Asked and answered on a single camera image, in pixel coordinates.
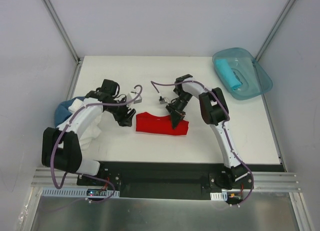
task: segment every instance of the metal floor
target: metal floor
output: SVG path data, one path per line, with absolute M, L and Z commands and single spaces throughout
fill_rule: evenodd
M 255 192 L 240 208 L 223 201 L 112 198 L 100 204 L 44 197 L 32 231 L 298 231 L 288 193 Z

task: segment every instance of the white wall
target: white wall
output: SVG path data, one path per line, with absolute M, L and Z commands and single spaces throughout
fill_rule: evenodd
M 297 172 L 320 230 L 320 0 L 298 0 L 261 64 L 273 80 L 266 95 L 288 170 Z
M 254 56 L 287 0 L 51 0 L 79 56 Z
M 0 0 L 0 230 L 18 220 L 75 67 L 41 0 Z

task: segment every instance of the metal frame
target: metal frame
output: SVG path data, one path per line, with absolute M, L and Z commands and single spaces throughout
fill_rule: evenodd
M 82 60 L 80 58 L 61 22 L 59 16 L 51 3 L 50 0 L 42 0 L 46 9 L 48 10 L 49 15 L 51 16 L 58 32 L 60 33 L 62 39 L 64 40 L 72 58 L 76 62 L 76 67 L 74 69 L 73 77 L 69 86 L 69 90 L 66 96 L 66 99 L 72 98 L 74 94 L 74 90 L 78 81 L 78 77 L 80 74 Z M 293 5 L 296 3 L 297 0 L 288 0 L 285 7 L 281 11 L 279 17 L 277 18 L 275 24 L 271 28 L 268 36 L 266 37 L 265 41 L 263 42 L 257 56 L 256 60 L 259 61 L 263 56 L 264 52 L 268 48 L 269 44 L 273 40 L 274 36 L 276 35 L 277 31 L 279 30 L 280 26 L 283 24 L 284 20 L 286 19 L 288 13 L 292 9 Z M 265 110 L 267 113 L 267 117 L 269 120 L 271 132 L 276 144 L 277 151 L 279 153 L 279 157 L 281 157 L 281 152 L 279 148 L 279 144 L 277 141 L 277 137 L 275 134 L 274 126 L 271 120 L 271 116 L 269 113 L 269 108 L 266 102 L 266 98 L 263 95 L 262 100 L 265 106 Z M 61 177 L 63 174 L 62 171 L 56 171 L 56 176 Z M 304 202 L 304 197 L 302 194 L 302 190 L 300 188 L 300 183 L 297 179 L 297 175 L 294 173 L 289 172 L 253 172 L 255 178 L 254 184 L 254 192 L 285 192 L 289 193 L 294 214 L 298 222 L 299 229 L 301 231 L 311 231 L 314 230 L 314 227 L 311 223 L 310 216 L 307 212 L 306 205 Z M 75 174 L 70 174 L 67 176 L 65 180 L 65 187 L 77 187 L 77 189 L 83 189 L 83 187 L 76 186 L 77 183 L 77 176 Z M 52 180 L 50 176 L 50 172 L 48 168 L 38 168 L 35 176 L 32 181 L 32 188 L 30 195 L 26 201 L 23 211 L 21 212 L 21 217 L 19 217 L 20 222 L 19 226 L 16 230 L 21 231 L 28 231 L 31 229 L 32 222 L 35 218 L 36 210 L 39 204 L 39 200 L 41 194 L 43 193 L 44 189 L 50 189 L 52 187 Z
M 44 6 L 46 7 L 46 9 L 48 10 L 49 15 L 52 18 L 53 23 L 55 24 L 59 34 L 61 35 L 65 45 L 67 46 L 67 48 L 69 49 L 74 61 L 78 64 L 79 63 L 79 56 L 73 46 L 73 44 L 71 43 L 71 40 L 59 18 L 59 16 L 57 15 L 57 12 L 54 8 L 54 6 L 52 5 L 50 0 L 42 0 Z
M 61 180 L 64 171 L 55 170 L 57 180 Z M 293 172 L 252 172 L 254 175 L 254 192 L 301 193 L 298 177 Z M 96 189 L 97 186 L 78 186 L 78 175 L 70 173 L 64 181 L 65 188 Z M 49 167 L 36 169 L 31 186 L 34 188 L 54 188 Z

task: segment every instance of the cable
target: cable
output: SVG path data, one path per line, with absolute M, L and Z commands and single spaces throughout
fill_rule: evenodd
M 160 91 L 156 87 L 156 85 L 159 85 L 159 86 L 176 86 L 176 85 L 182 85 L 182 84 L 185 84 L 185 83 L 195 83 L 195 84 L 200 85 L 205 91 L 207 91 L 209 94 L 211 94 L 213 96 L 213 98 L 218 103 L 218 105 L 220 106 L 220 108 L 222 109 L 222 111 L 224 112 L 224 114 L 226 116 L 226 120 L 222 122 L 222 128 L 224 130 L 225 137 L 226 137 L 226 139 L 228 141 L 228 144 L 229 144 L 229 147 L 230 147 L 230 151 L 231 151 L 231 153 L 233 153 L 235 158 L 245 167 L 245 169 L 249 172 L 249 174 L 251 175 L 251 178 L 252 178 L 251 189 L 250 189 L 249 193 L 247 194 L 247 196 L 241 201 L 241 204 L 242 204 L 245 200 L 247 200 L 250 197 L 252 191 L 254 190 L 254 184 L 255 184 L 254 175 L 253 175 L 251 169 L 238 157 L 238 155 L 234 151 L 234 148 L 232 147 L 232 144 L 231 144 L 231 141 L 230 141 L 230 137 L 228 135 L 228 132 L 227 132 L 227 129 L 226 129 L 226 126 L 225 126 L 225 123 L 230 121 L 230 116 L 229 116 L 229 113 L 227 112 L 227 110 L 225 109 L 225 107 L 222 105 L 220 100 L 215 95 L 215 93 L 212 92 L 211 90 L 209 90 L 208 88 L 206 88 L 201 82 L 196 81 L 196 80 L 185 80 L 185 81 L 181 81 L 181 82 L 177 82 L 177 83 L 171 83 L 171 84 L 157 83 L 157 82 L 154 82 L 154 81 L 150 81 L 150 82 L 151 82 L 152 86 L 154 87 L 154 89 L 158 92 L 158 94 L 160 94 Z
M 60 135 L 58 136 L 58 138 L 56 139 L 56 142 L 53 146 L 53 149 L 52 149 L 52 153 L 51 153 L 51 157 L 50 157 L 50 172 L 51 172 L 51 177 L 52 177 L 52 182 L 53 182 L 53 185 L 55 186 L 56 189 L 60 190 L 63 185 L 64 185 L 64 182 L 65 182 L 65 179 L 66 179 L 66 176 L 67 176 L 67 172 L 64 173 L 63 177 L 62 177 L 62 180 L 61 180 L 61 184 L 58 185 L 57 183 L 57 179 L 56 179 L 56 175 L 55 175 L 55 168 L 54 168 L 54 163 L 55 163 L 55 155 L 56 155 L 56 152 L 57 152 L 57 149 L 58 149 L 58 145 L 63 137 L 63 135 L 65 134 L 66 130 L 68 129 L 68 127 L 70 127 L 71 123 L 73 122 L 73 120 L 75 119 L 75 117 L 83 110 L 83 109 L 86 109 L 86 107 L 90 107 L 90 106 L 98 106 L 98 105 L 102 105 L 102 106 L 114 106 L 114 107 L 117 107 L 117 106 L 126 106 L 128 104 L 131 104 L 132 102 L 134 102 L 136 99 L 138 99 L 140 96 L 141 96 L 141 93 L 142 93 L 142 86 L 140 84 L 137 84 L 136 86 L 134 86 L 134 89 L 139 87 L 140 88 L 140 91 L 139 93 L 137 94 L 136 97 L 134 97 L 133 99 L 129 100 L 129 101 L 126 101 L 126 102 L 122 102 L 122 103 L 102 103 L 102 102 L 97 102 L 97 103 L 89 103 L 87 104 L 86 106 L 82 106 L 81 108 L 79 108 L 73 115 L 72 117 L 70 118 L 69 120 L 69 123 L 65 125 L 64 129 L 61 131 Z

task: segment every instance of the blue cloth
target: blue cloth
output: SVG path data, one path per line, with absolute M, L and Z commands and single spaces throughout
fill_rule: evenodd
M 73 104 L 75 99 L 85 100 L 85 97 L 74 97 L 73 99 L 61 102 L 54 112 L 54 126 L 57 127 L 59 124 L 62 124 L 66 121 L 72 113 L 68 110 L 68 108 Z
M 215 61 L 216 70 L 221 74 L 227 84 L 236 90 L 241 87 L 242 83 L 237 79 L 226 59 L 217 59 Z

